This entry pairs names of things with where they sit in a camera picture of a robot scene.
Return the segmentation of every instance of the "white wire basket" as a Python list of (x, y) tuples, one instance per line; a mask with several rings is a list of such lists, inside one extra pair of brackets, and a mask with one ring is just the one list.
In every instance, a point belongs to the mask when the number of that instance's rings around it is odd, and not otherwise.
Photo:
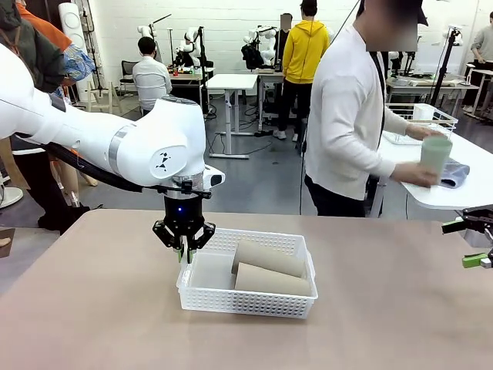
[[(458, 119), (428, 104), (388, 103), (387, 107), (410, 123), (439, 131), (448, 139), (450, 139), (458, 122)], [(384, 131), (383, 135), (391, 143), (397, 145), (422, 144), (421, 141), (412, 139), (409, 136), (402, 136), (387, 131)]]
[[(311, 296), (235, 291), (231, 274), (236, 246), (241, 240), (255, 241), (305, 261)], [(182, 263), (176, 282), (182, 309), (231, 314), (307, 318), (318, 299), (315, 269), (304, 237), (299, 235), (259, 233), (216, 229), (211, 241), (193, 257), (192, 264)]]

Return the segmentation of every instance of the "black pants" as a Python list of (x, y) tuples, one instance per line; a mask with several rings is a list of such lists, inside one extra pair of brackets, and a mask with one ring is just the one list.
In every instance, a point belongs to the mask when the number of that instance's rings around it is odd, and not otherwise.
[(55, 221), (61, 232), (72, 226), (75, 218), (53, 178), (48, 154), (25, 154), (14, 156), (14, 160), (31, 188), (29, 194), (45, 210), (46, 216)]
[(305, 184), (319, 216), (325, 217), (364, 217), (364, 202), (335, 194), (315, 184), (309, 176)]
[(294, 133), (301, 133), (301, 120), (310, 113), (311, 83), (291, 83), (284, 80), (283, 98), (279, 112), (279, 131), (286, 131), (291, 108), (298, 98), (297, 124)]
[[(493, 63), (486, 62), (485, 64), (481, 64), (478, 60), (475, 60), (473, 63), (476, 66), (476, 69), (487, 69), (488, 71), (493, 71)], [(468, 67), (465, 71), (465, 75), (469, 76), (469, 71), (470, 68)], [(481, 85), (481, 80), (483, 79), (483, 75), (481, 73), (472, 73), (471, 75), (471, 84), (474, 86), (479, 86)], [(488, 91), (488, 88), (486, 86), (483, 86), (483, 90), (481, 91), (481, 95), (479, 98), (479, 102), (481, 103), (482, 101), (485, 100), (486, 97), (486, 92)], [(462, 103), (465, 106), (473, 106), (476, 101), (476, 96), (478, 96), (478, 91), (477, 90), (468, 90), (465, 94), (464, 100)]]

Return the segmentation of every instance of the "floor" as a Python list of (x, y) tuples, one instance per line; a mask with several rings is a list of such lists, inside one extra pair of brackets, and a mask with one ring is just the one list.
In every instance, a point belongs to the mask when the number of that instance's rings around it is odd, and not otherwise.
[[(224, 130), (224, 101), (218, 97), (211, 102), (216, 107), (217, 119), (206, 122), (208, 146), (215, 153), (223, 151), (217, 130)], [(128, 97), (122, 101), (123, 116), (137, 120), (140, 117), (138, 101)], [(244, 131), (256, 131), (257, 122), (252, 123), (251, 106), (240, 106), (240, 119)], [(493, 126), (484, 126), (472, 118), (459, 113), (457, 133), (493, 153)], [(213, 191), (213, 198), (204, 201), (204, 210), (209, 212), (236, 212), (251, 214), (299, 214), (301, 158), (290, 140), (280, 142), (270, 136), (263, 138), (233, 138), (235, 153), (249, 153), (250, 160), (220, 160), (207, 158), (206, 162), (226, 174), (225, 184)], [(144, 193), (128, 193), (105, 184), (89, 187), (81, 179), (81, 200), (85, 205), (105, 208), (163, 210), (163, 196), (146, 190)], [(306, 189), (302, 191), (302, 213), (314, 215), (315, 209)], [(27, 195), (25, 199), (0, 213), (0, 226), (36, 227), (42, 216), (41, 208)], [(392, 183), (384, 200), (384, 219), (439, 220), (448, 221), (456, 217), (454, 212), (427, 210), (412, 200), (407, 200), (404, 188)], [(13, 280), (39, 257), (55, 240), (53, 234), (19, 229), (13, 246), (12, 257), (0, 261), (0, 294)], [(42, 235), (41, 241), (32, 239)], [(36, 240), (36, 247), (29, 247)]]

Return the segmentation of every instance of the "yellow jacket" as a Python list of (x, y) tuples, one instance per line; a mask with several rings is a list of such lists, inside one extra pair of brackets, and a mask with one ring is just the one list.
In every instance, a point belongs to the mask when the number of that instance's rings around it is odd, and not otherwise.
[(302, 21), (287, 36), (284, 77), (291, 83), (313, 83), (322, 56), (329, 48), (329, 33), (322, 22)]

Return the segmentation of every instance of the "robot logo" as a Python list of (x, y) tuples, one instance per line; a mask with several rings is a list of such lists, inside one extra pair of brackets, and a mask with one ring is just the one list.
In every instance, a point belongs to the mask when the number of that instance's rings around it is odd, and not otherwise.
[(170, 160), (171, 158), (168, 157), (168, 153), (161, 153), (161, 156), (163, 156), (163, 162), (161, 163), (160, 166), (156, 166), (156, 168), (163, 168), (164, 172), (166, 172), (166, 165), (164, 164), (167, 160)]

